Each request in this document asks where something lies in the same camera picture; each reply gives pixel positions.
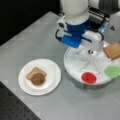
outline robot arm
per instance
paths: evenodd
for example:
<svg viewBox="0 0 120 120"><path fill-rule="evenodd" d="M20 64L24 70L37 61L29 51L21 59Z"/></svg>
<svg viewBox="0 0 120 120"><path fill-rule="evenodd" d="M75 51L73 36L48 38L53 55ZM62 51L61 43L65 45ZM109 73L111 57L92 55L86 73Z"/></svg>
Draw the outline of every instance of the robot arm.
<svg viewBox="0 0 120 120"><path fill-rule="evenodd" d="M109 15L120 11L120 0L89 0L89 5Z"/></svg>
<svg viewBox="0 0 120 120"><path fill-rule="evenodd" d="M88 6L113 14L119 11L120 0L61 0L61 4L65 16L58 21L60 41L74 48L82 44L88 49L100 51L103 37L99 32L88 30Z"/></svg>

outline tabletop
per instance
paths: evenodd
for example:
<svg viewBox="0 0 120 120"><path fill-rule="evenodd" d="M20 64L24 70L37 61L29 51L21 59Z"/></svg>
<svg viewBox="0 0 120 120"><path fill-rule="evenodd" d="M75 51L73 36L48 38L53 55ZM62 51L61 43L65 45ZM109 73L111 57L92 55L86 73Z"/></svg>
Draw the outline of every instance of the tabletop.
<svg viewBox="0 0 120 120"><path fill-rule="evenodd" d="M67 47L55 39L58 19L59 16L49 12L0 47L0 81L41 120L118 120L119 78L96 91L75 87L63 64ZM39 58L56 62L62 78L51 93L31 96L19 87L18 75L25 64Z"/></svg>

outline red object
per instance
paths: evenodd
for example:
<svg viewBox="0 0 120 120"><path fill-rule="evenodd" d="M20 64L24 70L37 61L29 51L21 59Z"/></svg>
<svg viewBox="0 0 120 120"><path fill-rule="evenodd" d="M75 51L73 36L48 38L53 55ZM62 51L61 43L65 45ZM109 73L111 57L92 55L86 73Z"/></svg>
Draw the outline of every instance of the red object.
<svg viewBox="0 0 120 120"><path fill-rule="evenodd" d="M93 73L85 72L81 76L82 80L88 84L93 84L96 82L97 78Z"/></svg>

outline black cable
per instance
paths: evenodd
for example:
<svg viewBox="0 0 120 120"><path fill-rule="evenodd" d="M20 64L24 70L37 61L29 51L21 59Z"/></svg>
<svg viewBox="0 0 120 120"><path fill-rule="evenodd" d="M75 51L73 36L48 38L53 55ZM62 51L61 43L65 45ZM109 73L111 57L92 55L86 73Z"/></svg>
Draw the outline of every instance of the black cable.
<svg viewBox="0 0 120 120"><path fill-rule="evenodd" d="M58 32L59 32L59 29L56 31L55 37L56 37L56 39L57 39L58 41L61 41L62 37L58 37L58 36L57 36Z"/></svg>

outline brown food item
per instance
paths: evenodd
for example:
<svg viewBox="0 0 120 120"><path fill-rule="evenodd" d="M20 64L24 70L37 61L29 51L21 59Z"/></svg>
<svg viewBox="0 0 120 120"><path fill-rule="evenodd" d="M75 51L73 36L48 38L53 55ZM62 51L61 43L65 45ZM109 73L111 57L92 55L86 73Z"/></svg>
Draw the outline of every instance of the brown food item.
<svg viewBox="0 0 120 120"><path fill-rule="evenodd" d="M31 82L34 85L41 85L44 83L44 81L45 81L45 76L42 73L37 73L33 75L31 78Z"/></svg>
<svg viewBox="0 0 120 120"><path fill-rule="evenodd" d="M103 51L111 60L115 60L120 57L120 44L115 43L103 48Z"/></svg>
<svg viewBox="0 0 120 120"><path fill-rule="evenodd" d="M33 77L33 75L37 74L37 73L41 73L44 77L46 77L46 73L42 70L40 70L39 68L35 67L27 76L26 78L28 80L31 80L31 78Z"/></svg>

